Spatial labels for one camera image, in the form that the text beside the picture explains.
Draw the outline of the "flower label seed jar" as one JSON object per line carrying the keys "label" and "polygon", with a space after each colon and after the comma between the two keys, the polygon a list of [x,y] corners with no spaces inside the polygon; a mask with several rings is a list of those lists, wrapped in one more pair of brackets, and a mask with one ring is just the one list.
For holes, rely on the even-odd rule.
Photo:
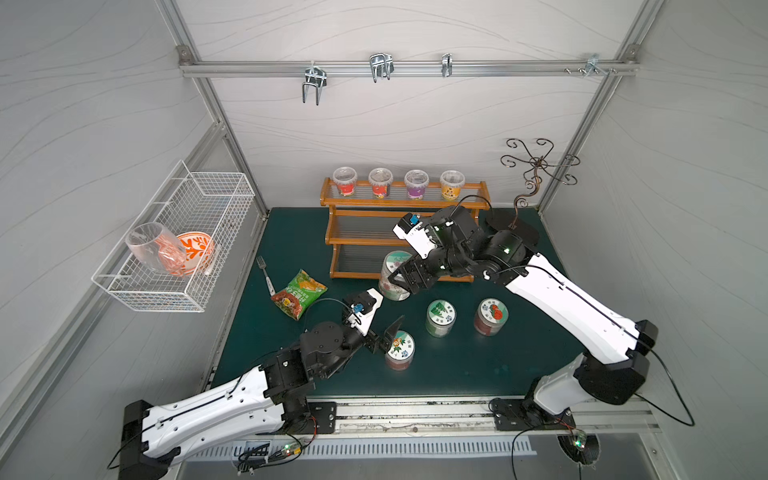
{"label": "flower label seed jar", "polygon": [[389,280],[389,276],[410,258],[411,254],[402,250],[391,251],[385,256],[379,279],[379,291],[385,298],[392,301],[404,301],[410,296],[406,289]]}

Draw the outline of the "orange fruit label jar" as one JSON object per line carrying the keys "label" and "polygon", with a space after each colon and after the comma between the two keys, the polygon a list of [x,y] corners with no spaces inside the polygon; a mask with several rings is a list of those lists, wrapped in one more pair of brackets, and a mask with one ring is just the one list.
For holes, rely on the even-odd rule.
{"label": "orange fruit label jar", "polygon": [[386,365],[396,371],[406,370],[415,355],[415,340],[406,331],[398,330],[385,356]]}

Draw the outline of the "green leaf label jar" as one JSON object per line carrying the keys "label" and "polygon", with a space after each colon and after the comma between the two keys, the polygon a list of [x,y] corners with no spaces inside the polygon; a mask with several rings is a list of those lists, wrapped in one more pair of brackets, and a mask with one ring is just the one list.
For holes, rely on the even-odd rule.
{"label": "green leaf label jar", "polygon": [[425,327],[436,338],[447,336],[456,320],[456,309],[447,300],[438,299],[427,308]]}

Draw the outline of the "small clear-lid jar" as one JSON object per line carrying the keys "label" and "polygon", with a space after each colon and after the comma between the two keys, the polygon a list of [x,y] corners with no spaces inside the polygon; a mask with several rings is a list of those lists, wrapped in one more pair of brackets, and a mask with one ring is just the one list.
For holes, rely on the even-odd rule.
{"label": "small clear-lid jar", "polygon": [[332,181],[338,193],[343,197],[352,196],[355,193],[358,175],[354,168],[342,166],[334,170]]}
{"label": "small clear-lid jar", "polygon": [[404,184],[409,199],[421,200],[429,186],[429,175],[419,169],[409,170],[404,176]]}
{"label": "small clear-lid jar", "polygon": [[442,198],[446,201],[457,200],[465,181],[465,175],[458,170],[444,171],[440,176]]}
{"label": "small clear-lid jar", "polygon": [[368,182],[373,196],[377,199],[385,199],[389,196],[390,186],[394,177],[387,168],[375,168],[369,172]]}

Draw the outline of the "small clear-lid jar top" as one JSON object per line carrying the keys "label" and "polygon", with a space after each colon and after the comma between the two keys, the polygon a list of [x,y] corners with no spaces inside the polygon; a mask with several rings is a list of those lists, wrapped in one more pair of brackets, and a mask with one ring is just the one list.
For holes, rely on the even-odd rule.
{"label": "small clear-lid jar top", "polygon": [[334,170],[332,181],[338,193],[343,197],[352,196],[355,193],[358,175],[354,168],[342,166]]}

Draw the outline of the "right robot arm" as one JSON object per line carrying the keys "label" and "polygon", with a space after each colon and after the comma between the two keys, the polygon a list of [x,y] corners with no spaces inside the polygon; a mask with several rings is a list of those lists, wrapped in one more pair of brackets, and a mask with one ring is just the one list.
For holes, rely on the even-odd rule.
{"label": "right robot arm", "polygon": [[429,217],[407,213],[393,228],[415,254],[389,277],[416,294],[443,277],[471,275],[504,287],[555,320],[584,347],[535,380],[514,415],[530,428],[564,424],[573,406],[594,399],[623,405],[645,384],[658,329],[615,313],[559,272],[538,251],[538,232],[514,220],[480,224],[460,205]]}

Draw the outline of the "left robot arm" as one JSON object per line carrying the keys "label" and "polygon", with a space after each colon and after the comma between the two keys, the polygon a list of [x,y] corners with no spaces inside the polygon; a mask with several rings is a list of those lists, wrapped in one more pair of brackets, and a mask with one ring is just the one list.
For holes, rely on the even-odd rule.
{"label": "left robot arm", "polygon": [[207,448],[303,427],[316,382],[342,370],[361,348],[387,352],[402,322],[397,318],[381,334],[356,321],[322,322],[226,384],[166,405],[135,401],[124,409],[108,467],[121,479],[160,479]]}

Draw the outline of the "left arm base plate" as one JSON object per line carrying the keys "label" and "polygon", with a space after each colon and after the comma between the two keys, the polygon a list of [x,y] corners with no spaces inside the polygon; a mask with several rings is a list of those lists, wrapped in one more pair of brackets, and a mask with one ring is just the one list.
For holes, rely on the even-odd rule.
{"label": "left arm base plate", "polygon": [[310,400],[307,408],[305,419],[299,423],[301,434],[330,435],[336,431],[337,402]]}

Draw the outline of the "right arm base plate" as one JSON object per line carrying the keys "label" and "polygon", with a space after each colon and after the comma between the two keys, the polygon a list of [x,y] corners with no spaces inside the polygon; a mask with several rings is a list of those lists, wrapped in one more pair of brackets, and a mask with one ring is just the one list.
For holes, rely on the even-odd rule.
{"label": "right arm base plate", "polygon": [[576,428],[570,409],[559,414],[551,414],[530,399],[496,397],[489,401],[488,407],[498,431],[522,431],[524,429],[571,431]]}

